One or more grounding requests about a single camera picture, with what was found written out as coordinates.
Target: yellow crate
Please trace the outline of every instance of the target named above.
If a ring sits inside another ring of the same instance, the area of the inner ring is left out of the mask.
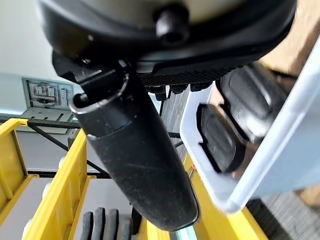
[[[0,125],[0,225],[31,179],[39,177],[27,173],[15,130],[20,126],[27,120],[12,118]]]
[[[86,135],[81,130],[23,239],[73,239],[90,178],[87,176]]]
[[[184,169],[192,166],[189,155],[184,161]],[[197,172],[192,175],[191,182],[197,196],[201,218],[194,225],[194,231],[199,240],[267,240],[265,233],[257,224],[247,208],[242,211],[224,215],[215,208],[211,198]]]
[[[23,240],[72,240],[89,181],[87,176],[86,135],[81,130],[54,177],[48,193],[38,207]],[[184,167],[192,161],[186,157]],[[199,240],[267,240],[250,212],[225,216],[215,208],[197,173],[191,179],[200,209],[200,221],[194,225]],[[169,240],[168,232],[142,220],[138,240]]]

